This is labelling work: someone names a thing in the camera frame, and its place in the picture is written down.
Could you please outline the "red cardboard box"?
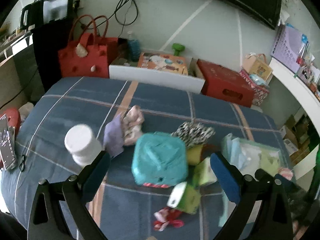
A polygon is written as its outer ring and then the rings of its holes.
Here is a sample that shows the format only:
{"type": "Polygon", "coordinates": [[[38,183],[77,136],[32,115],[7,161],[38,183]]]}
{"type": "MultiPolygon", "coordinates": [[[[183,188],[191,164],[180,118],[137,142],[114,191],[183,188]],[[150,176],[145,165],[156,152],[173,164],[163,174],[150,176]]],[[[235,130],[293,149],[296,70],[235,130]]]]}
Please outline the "red cardboard box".
{"type": "Polygon", "coordinates": [[[254,90],[238,72],[201,59],[197,60],[197,66],[205,79],[203,95],[251,107],[254,90]]]}

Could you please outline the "black white spotted scrunchie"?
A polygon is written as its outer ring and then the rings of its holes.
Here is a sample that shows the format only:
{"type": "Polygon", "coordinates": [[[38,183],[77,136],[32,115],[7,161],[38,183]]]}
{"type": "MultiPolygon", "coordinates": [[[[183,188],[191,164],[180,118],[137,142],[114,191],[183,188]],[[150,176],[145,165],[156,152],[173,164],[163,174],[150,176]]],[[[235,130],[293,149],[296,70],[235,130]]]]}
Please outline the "black white spotted scrunchie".
{"type": "Polygon", "coordinates": [[[192,148],[205,144],[214,134],[215,130],[212,127],[206,127],[201,123],[184,122],[171,133],[171,136],[181,139],[186,148],[192,148]]]}

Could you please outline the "yellow sponge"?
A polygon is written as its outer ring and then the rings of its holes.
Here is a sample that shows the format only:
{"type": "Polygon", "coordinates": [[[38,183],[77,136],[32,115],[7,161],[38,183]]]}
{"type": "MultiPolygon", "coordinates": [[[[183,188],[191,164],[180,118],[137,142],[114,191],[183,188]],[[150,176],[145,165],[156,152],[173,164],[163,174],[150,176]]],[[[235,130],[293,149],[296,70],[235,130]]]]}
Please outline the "yellow sponge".
{"type": "Polygon", "coordinates": [[[190,166],[196,166],[201,162],[204,145],[196,145],[186,150],[187,162],[190,166]]]}

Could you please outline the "small green tissue pack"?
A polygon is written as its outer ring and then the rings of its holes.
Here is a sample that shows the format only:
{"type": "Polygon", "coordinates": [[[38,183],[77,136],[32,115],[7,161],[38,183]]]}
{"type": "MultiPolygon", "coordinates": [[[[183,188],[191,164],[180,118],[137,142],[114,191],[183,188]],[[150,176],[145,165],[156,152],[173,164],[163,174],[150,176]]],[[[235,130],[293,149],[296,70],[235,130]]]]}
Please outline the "small green tissue pack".
{"type": "Polygon", "coordinates": [[[194,215],[200,205],[201,195],[192,185],[186,181],[177,184],[168,199],[167,206],[194,215]]]}

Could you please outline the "pink patterned fabric piece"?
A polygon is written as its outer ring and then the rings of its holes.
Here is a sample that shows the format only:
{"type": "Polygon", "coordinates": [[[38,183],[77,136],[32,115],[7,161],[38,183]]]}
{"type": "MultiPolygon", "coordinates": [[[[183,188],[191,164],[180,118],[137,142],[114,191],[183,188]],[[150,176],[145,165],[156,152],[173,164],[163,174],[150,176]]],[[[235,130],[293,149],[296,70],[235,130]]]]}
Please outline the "pink patterned fabric piece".
{"type": "Polygon", "coordinates": [[[134,105],[124,116],[121,121],[123,129],[124,145],[134,145],[143,135],[142,124],[144,115],[138,105],[134,105]]]}

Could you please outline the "white foam board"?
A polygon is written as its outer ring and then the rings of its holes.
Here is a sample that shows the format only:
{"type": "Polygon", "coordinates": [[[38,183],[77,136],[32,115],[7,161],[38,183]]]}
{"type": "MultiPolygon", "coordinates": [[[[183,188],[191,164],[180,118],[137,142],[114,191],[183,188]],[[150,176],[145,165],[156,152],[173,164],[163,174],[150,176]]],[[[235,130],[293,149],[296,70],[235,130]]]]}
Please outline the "white foam board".
{"type": "Polygon", "coordinates": [[[204,79],[198,77],[119,65],[109,66],[109,76],[110,79],[138,81],[150,85],[185,90],[195,94],[201,93],[205,83],[204,79]]]}

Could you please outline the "red felt tote bag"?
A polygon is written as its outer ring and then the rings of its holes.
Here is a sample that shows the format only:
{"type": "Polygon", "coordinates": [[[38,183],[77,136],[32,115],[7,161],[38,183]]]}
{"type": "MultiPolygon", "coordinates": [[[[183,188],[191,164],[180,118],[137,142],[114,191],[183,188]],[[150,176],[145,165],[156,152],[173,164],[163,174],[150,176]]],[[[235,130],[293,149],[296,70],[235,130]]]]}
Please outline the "red felt tote bag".
{"type": "Polygon", "coordinates": [[[103,34],[98,35],[96,20],[106,18],[104,15],[93,18],[82,15],[74,23],[69,33],[67,46],[58,51],[62,77],[101,77],[109,78],[109,65],[118,56],[118,38],[106,37],[108,20],[103,34]],[[78,38],[74,37],[77,23],[84,17],[90,22],[78,38]]]}

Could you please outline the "beige gift bag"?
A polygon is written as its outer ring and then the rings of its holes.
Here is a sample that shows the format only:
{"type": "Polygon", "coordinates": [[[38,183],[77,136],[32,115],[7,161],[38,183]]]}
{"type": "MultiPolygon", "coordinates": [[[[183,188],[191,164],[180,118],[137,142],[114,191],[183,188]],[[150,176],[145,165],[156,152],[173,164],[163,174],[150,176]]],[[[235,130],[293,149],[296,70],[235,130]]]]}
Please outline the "beige gift bag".
{"type": "Polygon", "coordinates": [[[242,61],[242,68],[248,74],[255,74],[264,81],[267,81],[273,72],[273,69],[267,64],[267,58],[265,54],[247,54],[242,61]]]}

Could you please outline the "light green cloth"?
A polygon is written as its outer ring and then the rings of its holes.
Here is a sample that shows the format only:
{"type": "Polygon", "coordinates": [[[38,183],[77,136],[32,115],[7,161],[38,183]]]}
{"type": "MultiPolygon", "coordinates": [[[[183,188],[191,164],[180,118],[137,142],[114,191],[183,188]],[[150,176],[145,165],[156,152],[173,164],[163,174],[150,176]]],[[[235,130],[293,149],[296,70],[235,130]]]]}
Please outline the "light green cloth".
{"type": "Polygon", "coordinates": [[[260,155],[260,168],[271,176],[275,176],[280,169],[278,153],[262,153],[260,155]]]}

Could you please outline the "lilac perforated organizer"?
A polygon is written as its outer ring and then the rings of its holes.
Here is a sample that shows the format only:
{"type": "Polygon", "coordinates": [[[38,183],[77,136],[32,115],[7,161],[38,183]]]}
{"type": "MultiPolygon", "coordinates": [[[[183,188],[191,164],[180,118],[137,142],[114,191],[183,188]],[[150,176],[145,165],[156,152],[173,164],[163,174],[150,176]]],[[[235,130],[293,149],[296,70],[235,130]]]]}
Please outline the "lilac perforated organizer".
{"type": "Polygon", "coordinates": [[[305,49],[307,42],[307,36],[292,25],[280,25],[271,50],[271,56],[291,72],[296,73],[300,68],[298,58],[305,49]]]}

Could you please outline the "pink white striped cloth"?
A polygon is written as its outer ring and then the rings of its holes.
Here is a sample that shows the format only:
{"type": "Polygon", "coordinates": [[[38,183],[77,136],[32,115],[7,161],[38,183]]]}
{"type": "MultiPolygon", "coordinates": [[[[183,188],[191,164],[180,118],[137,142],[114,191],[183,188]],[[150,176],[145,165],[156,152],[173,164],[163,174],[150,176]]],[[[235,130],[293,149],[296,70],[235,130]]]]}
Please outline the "pink white striped cloth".
{"type": "Polygon", "coordinates": [[[281,175],[282,177],[284,177],[285,179],[287,179],[288,181],[291,181],[293,178],[293,172],[289,168],[281,167],[278,170],[278,174],[281,175]]]}

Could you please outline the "white plastic bottle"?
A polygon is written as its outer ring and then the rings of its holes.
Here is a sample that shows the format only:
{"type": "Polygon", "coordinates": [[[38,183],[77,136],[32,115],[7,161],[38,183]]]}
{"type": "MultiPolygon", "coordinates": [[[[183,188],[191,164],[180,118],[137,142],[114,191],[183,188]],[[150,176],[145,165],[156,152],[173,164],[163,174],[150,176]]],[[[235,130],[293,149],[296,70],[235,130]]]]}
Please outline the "white plastic bottle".
{"type": "Polygon", "coordinates": [[[81,167],[90,165],[102,151],[102,145],[86,124],[73,126],[64,139],[65,148],[81,167]]]}

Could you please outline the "red pink hair bow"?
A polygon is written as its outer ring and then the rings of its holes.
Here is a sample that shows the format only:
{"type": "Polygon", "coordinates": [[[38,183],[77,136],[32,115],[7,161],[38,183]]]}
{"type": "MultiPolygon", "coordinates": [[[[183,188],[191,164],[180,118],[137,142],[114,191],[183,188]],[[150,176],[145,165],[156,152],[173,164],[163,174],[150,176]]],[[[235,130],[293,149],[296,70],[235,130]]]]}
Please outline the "red pink hair bow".
{"type": "Polygon", "coordinates": [[[165,207],[153,215],[155,217],[155,222],[153,228],[155,231],[164,231],[168,226],[173,228],[181,228],[184,226],[184,222],[179,219],[182,211],[175,210],[169,207],[165,207]]]}

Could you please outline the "green toy dumbbell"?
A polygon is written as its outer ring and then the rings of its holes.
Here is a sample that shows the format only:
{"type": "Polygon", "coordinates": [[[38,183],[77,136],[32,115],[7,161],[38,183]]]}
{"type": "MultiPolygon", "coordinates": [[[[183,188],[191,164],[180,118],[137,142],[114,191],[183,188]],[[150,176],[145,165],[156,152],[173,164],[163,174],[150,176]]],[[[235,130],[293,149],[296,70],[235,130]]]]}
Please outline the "green toy dumbbell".
{"type": "Polygon", "coordinates": [[[174,56],[180,56],[180,53],[185,50],[185,46],[179,43],[173,43],[171,47],[174,51],[174,56]]]}

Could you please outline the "blue face mask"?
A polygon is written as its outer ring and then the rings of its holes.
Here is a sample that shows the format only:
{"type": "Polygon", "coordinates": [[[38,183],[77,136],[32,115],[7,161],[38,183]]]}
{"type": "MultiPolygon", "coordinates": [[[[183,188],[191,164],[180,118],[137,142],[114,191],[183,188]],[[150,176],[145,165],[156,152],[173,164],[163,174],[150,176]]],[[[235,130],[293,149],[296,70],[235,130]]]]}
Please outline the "blue face mask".
{"type": "Polygon", "coordinates": [[[222,155],[239,170],[245,168],[251,160],[241,149],[242,144],[247,142],[248,140],[235,137],[232,133],[226,135],[221,142],[222,155]]]}

